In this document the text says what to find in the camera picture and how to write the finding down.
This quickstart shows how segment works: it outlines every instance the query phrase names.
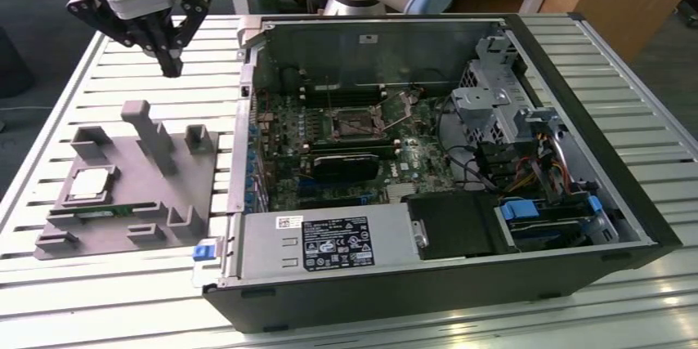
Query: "blue latch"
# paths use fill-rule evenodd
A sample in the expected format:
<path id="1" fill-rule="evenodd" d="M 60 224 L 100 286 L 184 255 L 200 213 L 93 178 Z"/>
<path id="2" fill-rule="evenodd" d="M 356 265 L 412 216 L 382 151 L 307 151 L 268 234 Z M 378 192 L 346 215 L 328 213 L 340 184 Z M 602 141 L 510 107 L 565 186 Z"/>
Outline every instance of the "blue latch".
<path id="1" fill-rule="evenodd" d="M 216 258 L 216 245 L 198 245 L 194 247 L 192 259 L 195 262 L 211 261 Z"/>
<path id="2" fill-rule="evenodd" d="M 535 208 L 535 203 L 533 200 L 511 200 L 505 203 L 505 206 L 499 208 L 502 210 L 502 215 L 505 220 L 513 220 L 515 218 L 531 218 L 538 217 L 538 208 Z"/>
<path id="3" fill-rule="evenodd" d="M 597 198 L 594 195 L 591 195 L 589 197 L 589 204 L 591 205 L 594 212 L 601 213 L 601 211 L 603 210 L 603 206 L 601 205 L 599 198 Z"/>

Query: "barcode sticker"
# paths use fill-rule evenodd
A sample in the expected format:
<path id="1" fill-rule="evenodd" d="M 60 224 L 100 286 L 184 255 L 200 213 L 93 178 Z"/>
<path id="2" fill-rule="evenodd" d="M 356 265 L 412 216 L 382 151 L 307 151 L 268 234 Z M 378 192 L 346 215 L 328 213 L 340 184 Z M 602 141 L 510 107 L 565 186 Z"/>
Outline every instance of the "barcode sticker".
<path id="1" fill-rule="evenodd" d="M 276 217 L 276 229 L 298 229 L 302 227 L 303 216 Z"/>
<path id="2" fill-rule="evenodd" d="M 372 253 L 356 253 L 355 259 L 368 259 L 372 257 Z"/>

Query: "white table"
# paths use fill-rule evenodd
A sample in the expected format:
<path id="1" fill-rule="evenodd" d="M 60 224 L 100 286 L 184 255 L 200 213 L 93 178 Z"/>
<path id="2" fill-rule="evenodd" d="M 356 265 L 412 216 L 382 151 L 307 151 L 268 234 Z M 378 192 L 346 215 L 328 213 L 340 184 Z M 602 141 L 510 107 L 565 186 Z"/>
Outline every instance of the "white table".
<path id="1" fill-rule="evenodd" d="M 236 17 L 211 16 L 184 52 L 178 79 L 160 77 L 155 60 L 135 48 L 101 34 L 91 42 L 0 203 L 0 347 L 587 349 L 695 344 L 695 141 L 583 22 L 566 16 L 525 21 L 683 249 L 567 298 L 255 335 L 238 333 L 200 298 L 191 284 L 191 248 L 35 260 L 33 241 L 75 156 L 67 140 L 79 124 L 99 124 L 111 135 L 135 135 L 119 119 L 120 105 L 132 99 L 151 101 L 152 117 L 171 132 L 203 123 L 223 133 L 210 235 L 223 234 L 240 62 Z"/>

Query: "black plastic cover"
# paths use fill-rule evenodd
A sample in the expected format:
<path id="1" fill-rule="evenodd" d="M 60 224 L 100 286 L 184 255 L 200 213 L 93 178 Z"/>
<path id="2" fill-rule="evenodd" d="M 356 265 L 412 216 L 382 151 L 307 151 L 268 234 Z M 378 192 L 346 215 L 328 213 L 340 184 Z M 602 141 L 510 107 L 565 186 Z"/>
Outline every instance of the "black plastic cover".
<path id="1" fill-rule="evenodd" d="M 368 181 L 379 175 L 379 156 L 336 155 L 314 160 L 312 177 L 320 183 Z"/>
<path id="2" fill-rule="evenodd" d="M 486 192 L 427 192 L 403 201 L 410 219 L 420 222 L 426 232 L 427 246 L 419 250 L 423 260 L 510 253 L 494 212 L 498 201 Z"/>

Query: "power supply label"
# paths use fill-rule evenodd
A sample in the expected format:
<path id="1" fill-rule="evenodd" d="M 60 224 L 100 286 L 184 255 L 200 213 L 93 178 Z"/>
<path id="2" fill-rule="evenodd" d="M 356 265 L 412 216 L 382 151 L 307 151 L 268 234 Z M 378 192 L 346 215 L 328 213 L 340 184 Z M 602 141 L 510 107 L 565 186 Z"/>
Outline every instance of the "power supply label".
<path id="1" fill-rule="evenodd" d="M 307 271 L 375 265 L 366 217 L 303 222 L 303 267 Z"/>

